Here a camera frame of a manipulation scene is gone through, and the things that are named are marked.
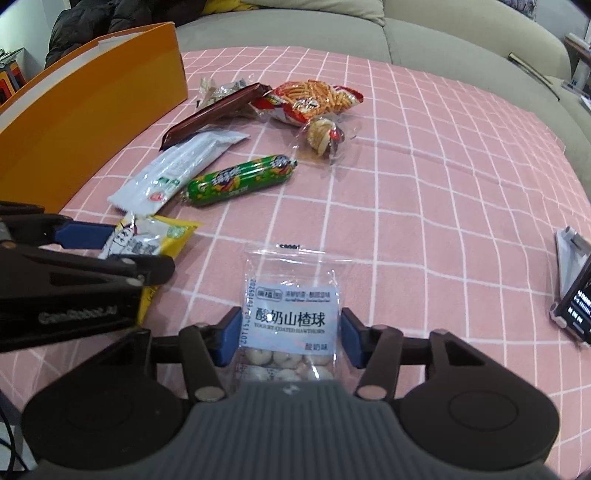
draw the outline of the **yellow cloth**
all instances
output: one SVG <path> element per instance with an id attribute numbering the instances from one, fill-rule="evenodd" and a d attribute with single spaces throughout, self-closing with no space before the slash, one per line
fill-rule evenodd
<path id="1" fill-rule="evenodd" d="M 246 4 L 240 0 L 207 0 L 202 15 L 221 14 L 224 12 L 239 12 L 241 10 L 256 10 L 256 5 Z"/>

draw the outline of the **yellow snack bag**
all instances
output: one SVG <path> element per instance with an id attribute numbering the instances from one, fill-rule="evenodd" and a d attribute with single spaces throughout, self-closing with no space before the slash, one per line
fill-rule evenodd
<path id="1" fill-rule="evenodd" d="M 117 224 L 99 258 L 109 255 L 168 255 L 176 258 L 193 232 L 197 222 L 176 220 L 159 215 L 136 217 L 128 213 Z M 144 321 L 148 307 L 159 286 L 144 288 L 139 305 L 138 325 Z"/>

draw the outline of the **gray sofa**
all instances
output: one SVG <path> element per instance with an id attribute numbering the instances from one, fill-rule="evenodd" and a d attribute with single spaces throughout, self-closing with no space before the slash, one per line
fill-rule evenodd
<path id="1" fill-rule="evenodd" d="M 591 115 L 560 85 L 564 45 L 497 0 L 384 0 L 385 25 L 348 15 L 286 9 L 208 15 L 177 29 L 181 51 L 302 46 L 384 61 L 492 92 L 534 112 L 564 142 L 591 198 Z M 560 100 L 514 66 L 515 53 L 554 85 Z"/>

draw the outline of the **red snack bag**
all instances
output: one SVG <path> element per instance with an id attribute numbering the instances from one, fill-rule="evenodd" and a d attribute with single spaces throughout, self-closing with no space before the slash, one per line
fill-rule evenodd
<path id="1" fill-rule="evenodd" d="M 357 90 L 331 86 L 319 80 L 306 80 L 285 82 L 251 102 L 251 105 L 262 114 L 301 127 L 314 116 L 342 113 L 361 102 L 363 95 Z"/>

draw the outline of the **clear plastic wrapper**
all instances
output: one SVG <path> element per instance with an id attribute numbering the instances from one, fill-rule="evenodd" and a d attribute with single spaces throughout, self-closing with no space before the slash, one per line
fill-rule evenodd
<path id="1" fill-rule="evenodd" d="M 299 160 L 322 160 L 332 165 L 343 158 L 358 131 L 357 122 L 345 122 L 331 114 L 315 116 L 296 136 L 294 156 Z"/>
<path id="2" fill-rule="evenodd" d="M 236 80 L 232 83 L 224 83 L 218 85 L 213 77 L 208 79 L 201 79 L 201 85 L 199 86 L 200 100 L 197 101 L 197 112 L 203 110 L 205 107 L 212 105 L 215 102 L 220 101 L 222 98 L 228 95 L 242 90 L 244 87 L 252 84 L 252 75 L 246 79 Z M 242 116 L 246 118 L 256 118 L 257 112 L 253 107 L 247 105 L 244 108 L 234 112 L 230 116 Z"/>
<path id="3" fill-rule="evenodd" d="M 301 127 L 315 116 L 343 113 L 361 102 L 363 95 L 352 88 L 305 80 L 282 83 L 251 105 L 262 116 Z"/>
<path id="4" fill-rule="evenodd" d="M 350 260 L 280 246 L 246 249 L 240 381 L 338 378 L 339 318 Z"/>

